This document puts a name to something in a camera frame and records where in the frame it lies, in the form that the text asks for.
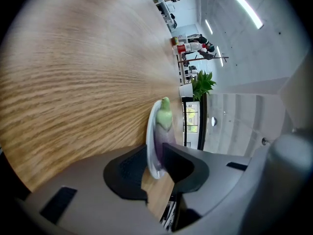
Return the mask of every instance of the ceiling fixture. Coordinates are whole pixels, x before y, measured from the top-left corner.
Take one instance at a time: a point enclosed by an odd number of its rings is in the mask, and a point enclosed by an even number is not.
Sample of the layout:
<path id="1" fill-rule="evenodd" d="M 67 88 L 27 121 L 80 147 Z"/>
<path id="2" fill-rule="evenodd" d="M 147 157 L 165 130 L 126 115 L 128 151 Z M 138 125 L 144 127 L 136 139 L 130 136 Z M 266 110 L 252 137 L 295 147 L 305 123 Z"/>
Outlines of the ceiling fixture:
<path id="1" fill-rule="evenodd" d="M 217 124 L 217 119 L 215 117 L 212 117 L 211 124 L 213 127 Z"/>
<path id="2" fill-rule="evenodd" d="M 210 30 L 210 32 L 211 32 L 211 35 L 213 35 L 213 31 L 212 31 L 212 29 L 211 29 L 211 27 L 210 27 L 209 22 L 207 21 L 207 19 L 205 19 L 205 23 L 206 23 L 206 25 L 208 26 L 208 28 L 209 28 L 209 30 Z"/>
<path id="3" fill-rule="evenodd" d="M 255 26 L 260 29 L 263 26 L 263 23 L 259 19 L 258 15 L 254 12 L 254 10 L 251 8 L 251 6 L 246 2 L 246 0 L 237 0 L 240 5 L 245 9 L 245 11 L 249 14 L 253 22 L 255 23 Z"/>
<path id="4" fill-rule="evenodd" d="M 222 57 L 221 52 L 220 52 L 220 48 L 218 46 L 216 46 L 216 48 L 217 48 L 217 53 L 219 54 L 219 57 Z M 220 58 L 220 61 L 221 61 L 222 67 L 224 67 L 223 58 Z"/>

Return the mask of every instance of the fluorescent light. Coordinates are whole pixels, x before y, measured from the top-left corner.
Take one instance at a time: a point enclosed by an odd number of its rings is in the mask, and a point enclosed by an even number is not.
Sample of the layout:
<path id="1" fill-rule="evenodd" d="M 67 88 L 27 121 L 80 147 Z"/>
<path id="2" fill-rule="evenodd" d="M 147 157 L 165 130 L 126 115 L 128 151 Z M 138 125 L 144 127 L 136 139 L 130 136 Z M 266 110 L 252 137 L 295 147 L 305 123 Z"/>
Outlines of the fluorescent light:
<path id="1" fill-rule="evenodd" d="M 216 48 L 217 48 L 217 53 L 219 54 L 219 57 L 222 57 L 222 56 L 221 56 L 221 52 L 220 52 L 220 48 L 219 48 L 218 46 L 216 46 Z M 221 61 L 222 67 L 224 67 L 223 59 L 220 58 L 220 61 Z"/>
<path id="2" fill-rule="evenodd" d="M 251 6 L 245 1 L 245 0 L 237 0 L 241 6 L 245 9 L 245 11 L 249 14 L 253 22 L 255 23 L 255 26 L 259 29 L 263 26 L 263 23 L 259 19 L 258 15 L 254 12 L 254 10 L 251 8 Z"/>
<path id="3" fill-rule="evenodd" d="M 207 19 L 205 19 L 205 23 L 206 23 L 206 25 L 209 27 L 209 30 L 210 30 L 211 34 L 213 35 L 213 31 L 212 31 L 212 29 L 211 29 L 211 27 L 210 27 L 210 25 L 209 25 Z"/>

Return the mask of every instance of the wooden table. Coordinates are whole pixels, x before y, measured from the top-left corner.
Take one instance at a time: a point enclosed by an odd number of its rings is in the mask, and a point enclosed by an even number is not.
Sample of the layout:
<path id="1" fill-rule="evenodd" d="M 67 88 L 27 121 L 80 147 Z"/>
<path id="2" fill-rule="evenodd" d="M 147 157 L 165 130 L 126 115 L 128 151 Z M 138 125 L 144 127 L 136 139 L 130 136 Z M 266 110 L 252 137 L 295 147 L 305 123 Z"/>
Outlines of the wooden table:
<path id="1" fill-rule="evenodd" d="M 150 110 L 168 96 L 182 144 L 171 35 L 152 0 L 30 0 L 0 54 L 0 143 L 30 189 L 79 159 L 145 143 Z M 173 188 L 146 171 L 149 209 Z"/>

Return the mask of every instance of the plastic bottle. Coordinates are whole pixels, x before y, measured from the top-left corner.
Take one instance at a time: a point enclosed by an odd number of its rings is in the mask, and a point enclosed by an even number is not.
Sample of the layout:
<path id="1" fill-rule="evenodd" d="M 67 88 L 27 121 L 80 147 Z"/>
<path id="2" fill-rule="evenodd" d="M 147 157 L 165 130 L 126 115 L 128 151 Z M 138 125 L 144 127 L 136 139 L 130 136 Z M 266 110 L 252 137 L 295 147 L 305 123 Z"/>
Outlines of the plastic bottle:
<path id="1" fill-rule="evenodd" d="M 201 50 L 202 48 L 205 48 L 205 44 L 192 42 L 188 44 L 173 46 L 173 53 L 174 55 L 178 55 L 178 54 L 183 54 L 187 52 L 198 51 L 198 50 Z"/>

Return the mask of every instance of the oval plate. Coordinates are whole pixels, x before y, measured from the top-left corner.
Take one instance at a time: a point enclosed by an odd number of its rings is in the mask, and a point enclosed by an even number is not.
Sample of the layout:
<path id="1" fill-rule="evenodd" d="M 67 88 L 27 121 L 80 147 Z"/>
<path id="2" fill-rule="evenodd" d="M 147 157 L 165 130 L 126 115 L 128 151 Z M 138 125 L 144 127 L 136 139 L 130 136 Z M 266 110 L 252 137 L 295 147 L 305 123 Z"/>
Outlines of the oval plate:
<path id="1" fill-rule="evenodd" d="M 156 128 L 157 111 L 161 108 L 162 101 L 159 100 L 153 105 L 147 127 L 146 145 L 147 145 L 147 162 L 150 174 L 155 179 L 160 179 L 164 176 L 165 170 L 162 169 L 160 162 L 157 159 L 154 133 Z"/>

